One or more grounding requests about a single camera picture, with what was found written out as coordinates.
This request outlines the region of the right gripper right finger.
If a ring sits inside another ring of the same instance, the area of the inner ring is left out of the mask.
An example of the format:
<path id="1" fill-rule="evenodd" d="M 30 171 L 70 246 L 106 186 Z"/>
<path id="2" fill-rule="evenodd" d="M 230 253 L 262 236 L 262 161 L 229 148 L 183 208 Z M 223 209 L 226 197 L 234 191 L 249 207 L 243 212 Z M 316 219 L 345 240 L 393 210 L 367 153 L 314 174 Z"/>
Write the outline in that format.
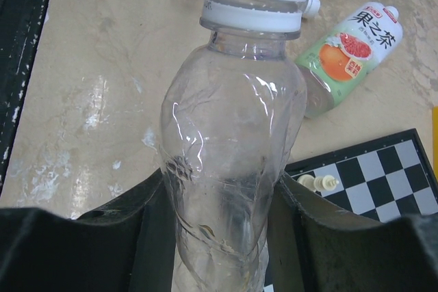
<path id="1" fill-rule="evenodd" d="M 284 174 L 268 216 L 275 291 L 436 291 L 437 216 L 380 223 Z"/>

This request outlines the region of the clear Pocari bottle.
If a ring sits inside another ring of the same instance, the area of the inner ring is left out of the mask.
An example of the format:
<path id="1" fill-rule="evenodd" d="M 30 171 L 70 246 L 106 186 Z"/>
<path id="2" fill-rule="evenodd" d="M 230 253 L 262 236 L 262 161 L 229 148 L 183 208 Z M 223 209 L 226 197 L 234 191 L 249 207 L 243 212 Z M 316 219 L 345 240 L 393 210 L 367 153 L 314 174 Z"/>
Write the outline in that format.
<path id="1" fill-rule="evenodd" d="M 162 103 L 162 174 L 175 212 L 173 291 L 261 291 L 274 186 L 302 124 L 307 87 L 286 43 L 303 2 L 205 0 L 211 35 Z"/>

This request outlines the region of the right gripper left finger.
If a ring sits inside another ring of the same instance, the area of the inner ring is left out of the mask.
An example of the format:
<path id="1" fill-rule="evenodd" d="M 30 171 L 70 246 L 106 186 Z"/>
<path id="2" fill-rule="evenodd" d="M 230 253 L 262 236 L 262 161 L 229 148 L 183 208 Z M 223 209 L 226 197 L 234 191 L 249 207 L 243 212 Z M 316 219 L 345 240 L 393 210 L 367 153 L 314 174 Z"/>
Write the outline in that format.
<path id="1" fill-rule="evenodd" d="M 1 210 L 2 291 L 169 291 L 174 256 L 160 171 L 75 220 Z"/>

